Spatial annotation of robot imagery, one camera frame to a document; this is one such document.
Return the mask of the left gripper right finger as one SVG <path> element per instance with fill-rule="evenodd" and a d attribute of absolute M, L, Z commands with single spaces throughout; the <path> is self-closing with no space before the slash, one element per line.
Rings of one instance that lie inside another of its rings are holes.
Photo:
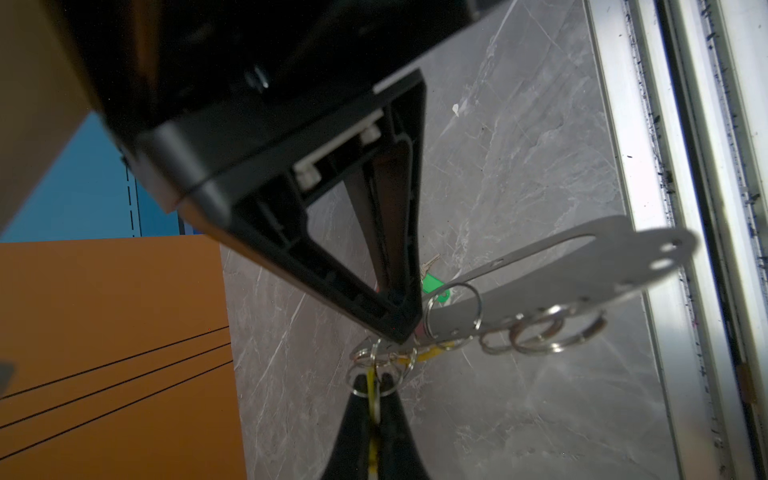
<path fill-rule="evenodd" d="M 379 478 L 429 479 L 397 390 L 379 401 Z"/>

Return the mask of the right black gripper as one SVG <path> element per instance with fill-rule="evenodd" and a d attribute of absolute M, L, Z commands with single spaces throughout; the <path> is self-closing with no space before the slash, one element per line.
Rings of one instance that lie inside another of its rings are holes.
<path fill-rule="evenodd" d="M 476 1 L 60 1 L 125 164 L 165 209 L 246 252 L 236 204 L 277 178 L 309 207 L 360 164 L 375 85 L 478 21 Z"/>

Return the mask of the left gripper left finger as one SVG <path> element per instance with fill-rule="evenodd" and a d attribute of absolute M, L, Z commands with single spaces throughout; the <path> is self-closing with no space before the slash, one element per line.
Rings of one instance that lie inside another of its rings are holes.
<path fill-rule="evenodd" d="M 322 480 L 367 480 L 371 420 L 367 398 L 351 394 Z"/>

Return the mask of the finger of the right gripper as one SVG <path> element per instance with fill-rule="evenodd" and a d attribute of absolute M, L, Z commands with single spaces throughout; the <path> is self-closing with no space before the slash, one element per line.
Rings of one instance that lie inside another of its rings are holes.
<path fill-rule="evenodd" d="M 375 272 L 374 299 L 384 307 L 368 328 L 406 342 L 422 316 L 418 213 L 425 82 L 418 69 L 375 94 L 375 107 L 353 139 L 360 164 L 345 178 Z"/>
<path fill-rule="evenodd" d="M 308 232 L 305 200 L 277 178 L 238 202 L 229 232 L 254 260 L 304 287 L 362 326 L 384 307 L 366 285 Z"/>

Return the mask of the yellow key tag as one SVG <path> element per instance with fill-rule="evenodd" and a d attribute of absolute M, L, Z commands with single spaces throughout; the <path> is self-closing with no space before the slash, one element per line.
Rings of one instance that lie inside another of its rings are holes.
<path fill-rule="evenodd" d="M 368 479 L 377 480 L 379 478 L 379 425 L 381 421 L 381 413 L 380 385 L 376 362 L 373 362 L 373 364 L 366 371 L 366 389 L 368 395 L 369 413 Z"/>
<path fill-rule="evenodd" d="M 409 353 L 398 354 L 395 363 L 397 366 L 409 366 L 414 363 L 426 362 L 443 353 L 458 350 L 462 346 L 462 342 L 450 341 L 431 346 L 417 347 L 412 349 Z"/>

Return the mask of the green key tag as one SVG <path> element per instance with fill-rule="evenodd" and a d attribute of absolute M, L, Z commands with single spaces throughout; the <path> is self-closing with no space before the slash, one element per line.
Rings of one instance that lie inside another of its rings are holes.
<path fill-rule="evenodd" d="M 433 276 L 432 274 L 425 274 L 422 279 L 422 292 L 424 294 L 430 294 L 434 291 L 440 290 L 444 285 L 444 282 Z M 438 303 L 446 303 L 450 298 L 450 290 L 442 290 L 436 297 Z"/>

